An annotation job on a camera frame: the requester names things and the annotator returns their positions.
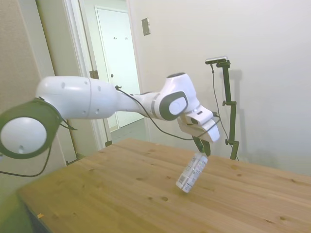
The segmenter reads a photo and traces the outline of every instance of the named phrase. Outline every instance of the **light switch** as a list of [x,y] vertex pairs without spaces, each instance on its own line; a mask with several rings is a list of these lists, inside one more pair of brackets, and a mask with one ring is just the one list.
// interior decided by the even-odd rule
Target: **light switch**
[[142,30],[144,32],[144,35],[149,35],[150,34],[150,27],[149,27],[149,20],[148,18],[144,18],[142,21]]

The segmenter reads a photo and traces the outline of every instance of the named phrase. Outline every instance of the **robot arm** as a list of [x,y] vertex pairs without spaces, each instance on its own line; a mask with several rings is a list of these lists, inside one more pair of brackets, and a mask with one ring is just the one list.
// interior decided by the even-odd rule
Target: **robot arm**
[[127,95],[109,83],[83,77],[43,79],[34,101],[0,115],[0,152],[12,158],[31,158],[52,143],[62,119],[102,119],[116,111],[136,112],[161,120],[178,119],[181,131],[214,142],[219,132],[213,113],[196,97],[190,77],[178,73],[167,77],[160,92]]

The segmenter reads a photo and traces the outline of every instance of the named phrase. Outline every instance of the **door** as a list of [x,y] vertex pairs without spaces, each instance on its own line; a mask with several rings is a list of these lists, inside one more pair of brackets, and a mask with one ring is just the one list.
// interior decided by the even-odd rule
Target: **door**
[[[127,13],[97,8],[109,82],[126,93],[139,94],[138,75]],[[117,112],[118,126],[143,118],[138,113]]]

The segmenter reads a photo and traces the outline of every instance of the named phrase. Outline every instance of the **wooden table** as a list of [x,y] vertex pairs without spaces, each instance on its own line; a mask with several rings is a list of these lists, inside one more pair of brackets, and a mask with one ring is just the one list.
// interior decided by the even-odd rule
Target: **wooden table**
[[127,139],[19,194],[55,233],[311,233],[311,177],[211,156],[185,194],[193,155]]

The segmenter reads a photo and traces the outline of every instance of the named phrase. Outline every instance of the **wire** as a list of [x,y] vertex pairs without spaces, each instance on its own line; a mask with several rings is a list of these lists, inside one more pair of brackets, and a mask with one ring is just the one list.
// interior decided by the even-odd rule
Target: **wire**
[[49,161],[49,158],[50,158],[50,154],[51,154],[51,148],[52,148],[52,146],[50,146],[50,148],[49,148],[49,153],[48,153],[47,159],[45,161],[45,164],[44,164],[42,170],[39,173],[35,174],[35,175],[15,174],[15,173],[6,172],[6,171],[0,171],[0,173],[5,174],[5,175],[10,175],[10,176],[19,176],[19,177],[36,177],[36,176],[39,176],[39,175],[41,175],[43,173],[43,171],[45,170],[45,167],[48,164],[48,161]]
[[[165,134],[167,134],[167,135],[169,135],[169,136],[172,136],[172,137],[179,138],[179,139],[181,139],[181,140],[193,141],[193,138],[183,138],[183,137],[179,137],[179,136],[176,136],[176,135],[174,135],[174,134],[165,132],[165,131],[163,131],[162,129],[160,129],[160,128],[158,127],[158,125],[155,123],[155,121],[151,118],[151,116],[149,115],[149,113],[147,112],[147,110],[145,109],[145,107],[144,107],[137,99],[135,99],[135,98],[132,97],[131,95],[127,94],[126,92],[120,90],[120,88],[121,88],[120,86],[116,86],[116,90],[122,92],[122,93],[125,94],[127,97],[133,99],[134,101],[136,101],[136,102],[142,107],[142,109],[145,111],[145,113],[146,113],[146,115],[148,116],[148,118],[149,118],[149,119],[152,121],[152,123],[157,127],[157,129],[160,130],[162,133],[165,133]],[[206,134],[208,131],[210,131],[215,125],[217,125],[217,123],[218,123],[219,121],[221,122],[220,116],[215,116],[215,117],[217,117],[219,120],[218,120],[215,124],[213,124],[208,130],[204,131],[202,134],[200,134],[200,135],[197,136],[197,137],[203,136],[203,135]]]
[[218,116],[219,116],[220,124],[222,125],[222,128],[223,128],[223,130],[224,130],[224,132],[225,132],[225,136],[227,137],[227,140],[229,141],[229,137],[228,137],[227,131],[225,130],[225,127],[224,127],[224,125],[223,125],[223,121],[222,121],[222,119],[221,119],[221,117],[220,117],[220,113],[219,113],[219,105],[218,105],[218,100],[217,100],[216,90],[215,90],[215,77],[214,77],[214,73],[215,73],[215,71],[214,71],[214,68],[213,68],[213,64],[210,64],[210,67],[212,68],[212,75],[213,75],[213,90],[214,90],[214,96],[215,96],[215,100],[216,100],[217,112],[218,112]]

